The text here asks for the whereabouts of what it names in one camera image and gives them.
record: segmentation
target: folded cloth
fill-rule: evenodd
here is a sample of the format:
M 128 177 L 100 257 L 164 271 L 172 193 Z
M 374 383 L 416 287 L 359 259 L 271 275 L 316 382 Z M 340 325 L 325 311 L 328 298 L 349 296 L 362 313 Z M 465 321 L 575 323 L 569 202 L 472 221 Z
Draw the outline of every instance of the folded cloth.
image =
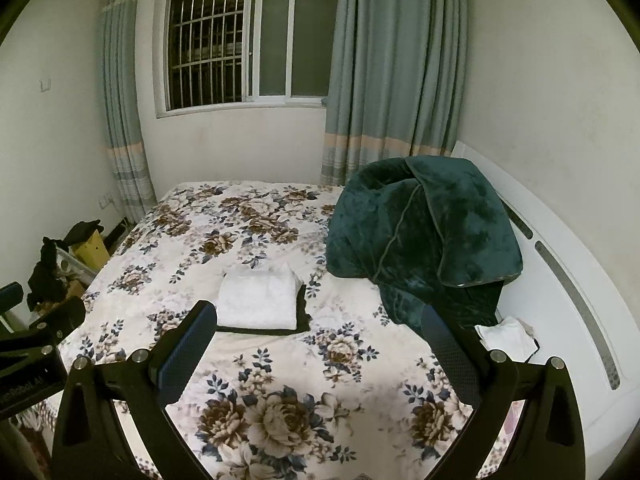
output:
M 235 267 L 222 280 L 215 302 L 218 325 L 294 330 L 301 285 L 289 264 L 266 269 Z
M 487 350 L 502 350 L 512 361 L 524 363 L 539 348 L 520 320 L 513 316 L 507 316 L 495 326 L 476 325 L 476 332 Z

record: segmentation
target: teal plush blanket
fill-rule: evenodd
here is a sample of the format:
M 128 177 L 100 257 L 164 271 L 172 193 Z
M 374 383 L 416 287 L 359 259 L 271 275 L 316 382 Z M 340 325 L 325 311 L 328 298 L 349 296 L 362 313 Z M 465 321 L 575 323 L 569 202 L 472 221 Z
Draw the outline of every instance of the teal plush blanket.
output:
M 462 158 L 374 162 L 345 186 L 329 224 L 327 269 L 369 278 L 388 316 L 420 332 L 424 304 L 463 328 L 496 324 L 522 256 L 502 202 Z

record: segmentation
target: white window frame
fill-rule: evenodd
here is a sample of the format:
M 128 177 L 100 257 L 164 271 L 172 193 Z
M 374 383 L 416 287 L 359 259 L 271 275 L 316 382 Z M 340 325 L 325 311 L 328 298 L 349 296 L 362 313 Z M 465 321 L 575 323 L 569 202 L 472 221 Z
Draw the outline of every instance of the white window frame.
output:
M 249 23 L 252 16 L 251 0 L 244 0 L 243 28 Z M 255 0 L 256 8 L 254 21 L 251 27 L 254 29 L 253 59 L 249 60 L 250 28 L 242 33 L 242 102 L 222 103 L 170 110 L 168 85 L 168 25 L 169 25 L 169 0 L 156 0 L 154 4 L 153 20 L 153 85 L 154 100 L 156 104 L 156 116 L 170 117 L 183 114 L 222 110 L 228 108 L 254 108 L 254 107 L 322 107 L 321 97 L 292 97 L 291 73 L 293 58 L 293 24 L 295 17 L 296 0 L 289 0 L 288 34 L 287 34 L 287 64 L 286 64 L 286 94 L 283 96 L 261 96 L 260 89 L 260 20 L 262 18 L 262 0 Z M 248 63 L 252 63 L 252 95 L 248 94 Z

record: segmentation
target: mattress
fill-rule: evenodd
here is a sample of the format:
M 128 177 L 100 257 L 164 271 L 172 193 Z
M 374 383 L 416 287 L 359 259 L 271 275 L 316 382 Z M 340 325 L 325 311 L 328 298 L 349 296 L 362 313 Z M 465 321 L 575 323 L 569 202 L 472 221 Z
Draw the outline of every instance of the mattress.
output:
M 226 270 L 287 262 L 306 284 L 311 330 L 217 333 L 167 413 L 215 479 L 422 480 L 472 412 L 429 345 L 385 315 L 368 280 L 326 272 L 324 240 L 339 187 L 261 182 L 181 184 L 131 232 L 91 284 L 86 320 L 61 345 L 67 367 L 151 348 Z M 36 408 L 53 425 L 62 393 Z M 126 404 L 132 452 L 148 456 Z M 514 407 L 481 470 L 495 470 Z

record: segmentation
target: curtain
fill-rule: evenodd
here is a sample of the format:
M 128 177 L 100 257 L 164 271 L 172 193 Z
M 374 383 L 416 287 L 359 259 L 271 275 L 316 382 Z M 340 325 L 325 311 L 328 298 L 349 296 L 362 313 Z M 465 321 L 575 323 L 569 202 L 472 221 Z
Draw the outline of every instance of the curtain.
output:
M 138 0 L 104 0 L 100 14 L 100 87 L 111 171 L 129 220 L 156 204 L 138 116 L 134 42 Z
M 450 154 L 466 22 L 466 0 L 338 0 L 323 184 L 381 158 Z

